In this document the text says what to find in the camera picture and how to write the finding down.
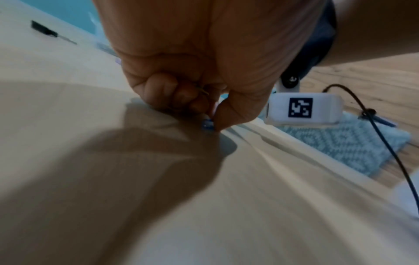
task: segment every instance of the light wooden surface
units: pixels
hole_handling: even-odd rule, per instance
[[[0,10],[2,264],[417,264],[388,188],[259,120],[152,110],[112,56]]]
[[[302,82],[302,91],[320,92],[327,85],[349,87],[366,107],[399,124],[412,134],[411,141],[398,154],[409,172],[419,167],[419,55],[410,54],[333,67],[318,67]],[[333,89],[345,100],[346,110],[360,113],[358,104],[344,91]],[[394,160],[373,176],[393,187],[404,176]]]

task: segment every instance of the black cable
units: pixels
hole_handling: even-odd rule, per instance
[[[354,98],[354,100],[358,103],[358,105],[361,107],[363,113],[365,113],[366,117],[370,121],[370,123],[371,123],[372,127],[374,128],[375,132],[378,134],[378,136],[380,137],[380,139],[383,141],[383,143],[385,144],[385,146],[387,147],[387,149],[390,151],[391,155],[396,160],[396,162],[399,165],[400,169],[402,170],[403,175],[405,176],[406,181],[409,184],[409,187],[410,187],[410,189],[412,191],[413,197],[415,198],[416,206],[418,207],[418,214],[419,214],[419,196],[418,196],[418,193],[416,191],[415,185],[413,185],[413,182],[410,179],[410,176],[407,173],[407,170],[406,170],[405,166],[401,162],[400,158],[398,158],[396,152],[394,152],[393,148],[390,146],[390,144],[384,138],[383,134],[381,133],[380,129],[375,124],[375,122],[374,122],[373,118],[371,117],[370,113],[367,111],[367,108],[360,101],[360,99],[349,88],[347,88],[344,85],[340,85],[340,84],[330,85],[330,86],[326,87],[325,89],[323,89],[323,93],[327,93],[330,90],[330,88],[332,88],[332,87],[339,87],[339,88],[345,90],[346,92],[348,92],[348,94],[350,94]]]

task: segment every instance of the white device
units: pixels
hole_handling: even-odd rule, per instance
[[[264,109],[264,122],[274,126],[316,127],[337,124],[342,114],[343,99],[339,95],[299,93],[299,81],[289,89],[280,80]]]

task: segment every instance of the black handle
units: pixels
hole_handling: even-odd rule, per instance
[[[52,37],[58,37],[58,33],[55,31],[50,30],[49,28],[47,28],[44,25],[39,24],[36,21],[32,20],[32,25],[31,28],[33,28],[36,31],[41,32],[42,34],[48,35],[48,36],[52,36]]]

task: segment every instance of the blue cloth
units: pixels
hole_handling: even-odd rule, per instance
[[[410,140],[410,133],[377,124],[395,152]],[[371,176],[392,157],[370,122],[344,113],[338,125],[327,128],[277,127],[335,160]]]

